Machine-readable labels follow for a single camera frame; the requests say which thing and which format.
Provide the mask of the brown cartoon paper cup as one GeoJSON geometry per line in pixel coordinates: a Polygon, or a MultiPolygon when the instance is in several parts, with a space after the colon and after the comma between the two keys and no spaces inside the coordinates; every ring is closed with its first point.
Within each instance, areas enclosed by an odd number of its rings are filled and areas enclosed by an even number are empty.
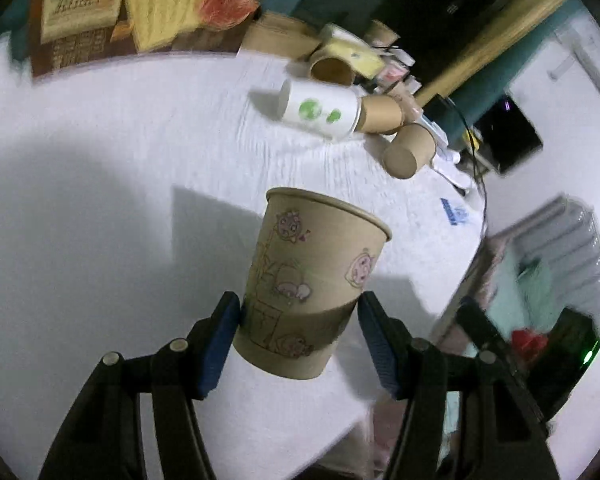
{"type": "Polygon", "coordinates": [[[271,188],[242,302],[236,351],[291,379],[322,374],[373,273],[389,227],[300,188],[271,188]]]}

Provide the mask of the white plastic table cover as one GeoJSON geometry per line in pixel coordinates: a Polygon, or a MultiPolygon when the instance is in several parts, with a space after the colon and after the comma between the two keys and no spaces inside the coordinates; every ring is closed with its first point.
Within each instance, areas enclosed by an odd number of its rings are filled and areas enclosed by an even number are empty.
{"type": "Polygon", "coordinates": [[[385,140],[329,143],[275,117],[277,58],[156,56],[33,79],[0,42],[0,453],[35,478],[98,359],[158,350],[242,292],[265,194],[359,206],[393,238],[368,284],[425,337],[481,234],[483,204],[385,140]]]}

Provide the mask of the brown paper cup lying near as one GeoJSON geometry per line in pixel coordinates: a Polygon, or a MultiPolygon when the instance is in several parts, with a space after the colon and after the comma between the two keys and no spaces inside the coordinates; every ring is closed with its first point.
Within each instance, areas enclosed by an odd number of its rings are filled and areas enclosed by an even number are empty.
{"type": "Polygon", "coordinates": [[[385,151],[381,161],[391,177],[407,180],[434,158],[436,142],[427,128],[417,124],[402,127],[385,151]]]}

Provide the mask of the brown paper cup lying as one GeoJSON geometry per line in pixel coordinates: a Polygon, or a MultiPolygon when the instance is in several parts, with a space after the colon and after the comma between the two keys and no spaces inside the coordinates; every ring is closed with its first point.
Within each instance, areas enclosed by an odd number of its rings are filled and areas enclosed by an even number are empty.
{"type": "Polygon", "coordinates": [[[388,134],[404,123],[403,110],[391,96],[363,96],[356,131],[369,134],[388,134]]]}
{"type": "Polygon", "coordinates": [[[402,127],[385,151],[381,161],[391,177],[407,180],[434,158],[436,142],[427,128],[417,124],[402,127]]]}

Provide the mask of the brown paper cup lying middle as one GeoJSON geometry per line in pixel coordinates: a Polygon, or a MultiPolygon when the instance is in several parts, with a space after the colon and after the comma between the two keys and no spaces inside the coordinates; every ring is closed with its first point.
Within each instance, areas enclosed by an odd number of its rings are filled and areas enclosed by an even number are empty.
{"type": "Polygon", "coordinates": [[[404,123],[403,110],[391,96],[363,96],[356,131],[369,134],[388,134],[404,123]]]}

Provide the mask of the white paper cup green print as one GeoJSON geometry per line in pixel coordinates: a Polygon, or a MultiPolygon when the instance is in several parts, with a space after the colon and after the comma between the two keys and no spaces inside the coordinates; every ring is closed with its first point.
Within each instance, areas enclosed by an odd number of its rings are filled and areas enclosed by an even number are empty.
{"type": "Polygon", "coordinates": [[[329,140],[350,136],[360,113],[361,98],[351,88],[339,84],[287,79],[279,90],[278,119],[329,140]]]}

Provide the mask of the yellow white packet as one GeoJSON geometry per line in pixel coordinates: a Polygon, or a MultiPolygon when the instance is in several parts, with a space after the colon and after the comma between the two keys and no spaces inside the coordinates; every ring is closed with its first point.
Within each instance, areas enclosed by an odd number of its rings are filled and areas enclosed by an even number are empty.
{"type": "Polygon", "coordinates": [[[325,25],[318,36],[324,55],[346,62],[357,75],[365,79],[375,78],[385,66],[374,48],[338,25],[325,25]]]}

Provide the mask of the brown paper cup open mouth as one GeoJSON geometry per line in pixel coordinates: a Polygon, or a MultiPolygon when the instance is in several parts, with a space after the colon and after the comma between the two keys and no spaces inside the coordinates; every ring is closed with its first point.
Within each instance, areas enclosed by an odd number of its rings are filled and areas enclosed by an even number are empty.
{"type": "Polygon", "coordinates": [[[325,49],[317,50],[309,58],[308,75],[316,81],[345,87],[352,86],[355,80],[355,72],[351,65],[325,49]]]}

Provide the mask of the biscuit box brown yellow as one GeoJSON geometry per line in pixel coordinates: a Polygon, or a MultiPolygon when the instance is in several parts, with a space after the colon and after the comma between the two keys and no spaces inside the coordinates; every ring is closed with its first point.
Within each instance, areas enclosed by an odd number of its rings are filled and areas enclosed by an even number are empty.
{"type": "Polygon", "coordinates": [[[235,53],[259,6],[260,0],[32,0],[32,73],[154,52],[235,53]]]}

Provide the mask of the brown cardboard box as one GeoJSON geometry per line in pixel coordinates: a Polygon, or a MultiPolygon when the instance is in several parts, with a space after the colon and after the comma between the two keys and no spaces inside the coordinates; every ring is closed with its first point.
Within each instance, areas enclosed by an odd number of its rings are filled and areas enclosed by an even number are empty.
{"type": "Polygon", "coordinates": [[[305,22],[266,11],[251,22],[240,48],[298,61],[307,58],[320,44],[317,32],[305,22]]]}

